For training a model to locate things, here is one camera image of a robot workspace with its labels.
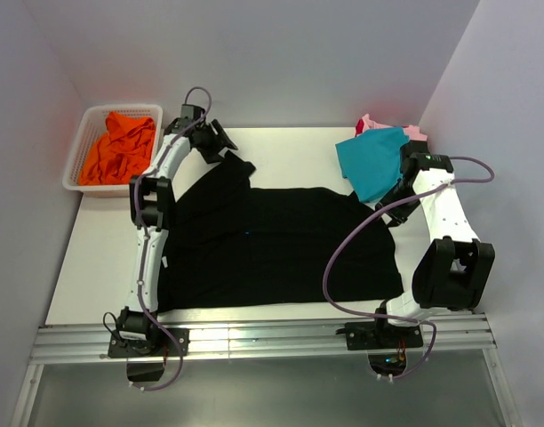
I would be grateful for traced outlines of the black t-shirt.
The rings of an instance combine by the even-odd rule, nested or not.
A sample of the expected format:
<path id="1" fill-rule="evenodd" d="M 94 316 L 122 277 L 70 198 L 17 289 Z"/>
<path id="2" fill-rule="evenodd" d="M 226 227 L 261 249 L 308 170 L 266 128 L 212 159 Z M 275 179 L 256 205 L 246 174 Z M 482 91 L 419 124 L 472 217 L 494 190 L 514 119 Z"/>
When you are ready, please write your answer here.
<path id="1" fill-rule="evenodd" d="M 391 299 L 403 291 L 395 241 L 355 194 L 258 189 L 233 153 L 177 201 L 158 309 Z"/>

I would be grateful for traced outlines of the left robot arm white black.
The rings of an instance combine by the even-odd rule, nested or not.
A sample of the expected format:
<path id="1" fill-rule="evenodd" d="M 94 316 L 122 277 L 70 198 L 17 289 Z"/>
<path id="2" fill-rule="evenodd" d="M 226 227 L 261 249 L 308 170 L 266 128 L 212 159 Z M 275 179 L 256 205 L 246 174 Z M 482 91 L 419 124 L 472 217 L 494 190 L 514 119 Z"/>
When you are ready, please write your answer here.
<path id="1" fill-rule="evenodd" d="M 137 253 L 126 302 L 116 318 L 111 347 L 127 350 L 133 357 L 155 354 L 169 341 L 156 324 L 157 283 L 163 251 L 176 220 L 172 178 L 183 160 L 195 149 L 205 163 L 224 160 L 221 152 L 236 150 L 218 120 L 207 123 L 177 118 L 165 130 L 161 148 L 151 165 L 131 179 L 130 207 L 137 230 Z"/>

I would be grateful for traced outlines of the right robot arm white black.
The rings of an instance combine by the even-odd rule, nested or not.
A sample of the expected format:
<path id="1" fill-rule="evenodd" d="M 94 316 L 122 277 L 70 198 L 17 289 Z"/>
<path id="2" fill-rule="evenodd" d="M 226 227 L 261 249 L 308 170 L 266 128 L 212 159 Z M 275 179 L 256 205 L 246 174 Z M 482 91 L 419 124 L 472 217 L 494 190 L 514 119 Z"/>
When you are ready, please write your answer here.
<path id="1" fill-rule="evenodd" d="M 441 309 L 474 309 L 480 302 L 495 250 L 480 240 L 461 206 L 452 158 L 432 154 L 421 141 L 403 146 L 400 178 L 375 211 L 400 226 L 420 208 L 429 246 L 410 287 L 383 302 L 373 321 L 347 323 L 341 330 L 349 350 L 407 350 L 423 344 L 422 327 Z"/>

